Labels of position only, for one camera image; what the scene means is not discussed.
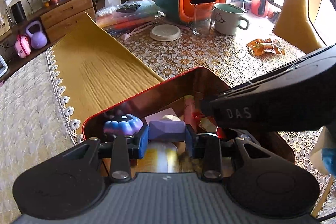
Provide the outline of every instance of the quilted bedspread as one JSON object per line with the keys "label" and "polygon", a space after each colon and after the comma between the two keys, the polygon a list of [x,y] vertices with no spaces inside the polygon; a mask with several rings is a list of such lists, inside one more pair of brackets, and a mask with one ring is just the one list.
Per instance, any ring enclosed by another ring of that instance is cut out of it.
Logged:
{"label": "quilted bedspread", "polygon": [[74,145],[45,52],[0,88],[0,223],[19,214],[12,195],[23,171]]}

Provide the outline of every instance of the white jar lid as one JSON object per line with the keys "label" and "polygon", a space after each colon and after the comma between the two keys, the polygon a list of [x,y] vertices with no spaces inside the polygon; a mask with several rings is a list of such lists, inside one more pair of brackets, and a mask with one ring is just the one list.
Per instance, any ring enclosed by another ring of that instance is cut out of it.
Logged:
{"label": "white jar lid", "polygon": [[170,24],[155,26],[149,33],[150,37],[157,41],[173,41],[182,36],[181,30]]}

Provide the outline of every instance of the pink kettlebell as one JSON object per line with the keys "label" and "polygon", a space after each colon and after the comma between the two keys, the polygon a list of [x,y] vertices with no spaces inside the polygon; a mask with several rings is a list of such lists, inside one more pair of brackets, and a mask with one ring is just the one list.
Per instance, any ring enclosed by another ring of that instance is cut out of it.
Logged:
{"label": "pink kettlebell", "polygon": [[[29,31],[29,28],[34,26],[34,25],[39,25],[40,30],[38,32],[31,33]],[[41,22],[39,22],[39,21],[33,21],[32,23],[30,23],[26,28],[26,33],[30,37],[31,46],[36,50],[38,50],[40,48],[43,48],[48,42],[47,37],[42,32],[42,25],[41,25]]]}

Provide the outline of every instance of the yellow chair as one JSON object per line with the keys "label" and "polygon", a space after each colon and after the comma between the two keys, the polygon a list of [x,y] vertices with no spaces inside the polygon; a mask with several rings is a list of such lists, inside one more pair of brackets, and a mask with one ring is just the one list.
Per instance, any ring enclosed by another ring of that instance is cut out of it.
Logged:
{"label": "yellow chair", "polygon": [[[309,16],[315,21],[321,0],[310,0]],[[308,54],[324,47],[308,17],[308,0],[284,0],[273,33]]]}

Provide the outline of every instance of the wooden drawer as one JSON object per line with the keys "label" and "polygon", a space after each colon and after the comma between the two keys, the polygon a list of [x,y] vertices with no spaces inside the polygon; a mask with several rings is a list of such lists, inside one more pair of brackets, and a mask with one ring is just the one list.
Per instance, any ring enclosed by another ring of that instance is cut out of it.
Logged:
{"label": "wooden drawer", "polygon": [[81,19],[81,17],[83,17],[85,13],[88,13],[88,15],[92,19],[95,19],[96,17],[95,9],[92,7],[46,29],[46,33],[48,35],[50,42],[52,43],[55,40],[64,37],[68,32],[72,30],[73,26],[76,25],[78,20]]}
{"label": "wooden drawer", "polygon": [[41,15],[45,29],[93,7],[92,0],[71,0]]}

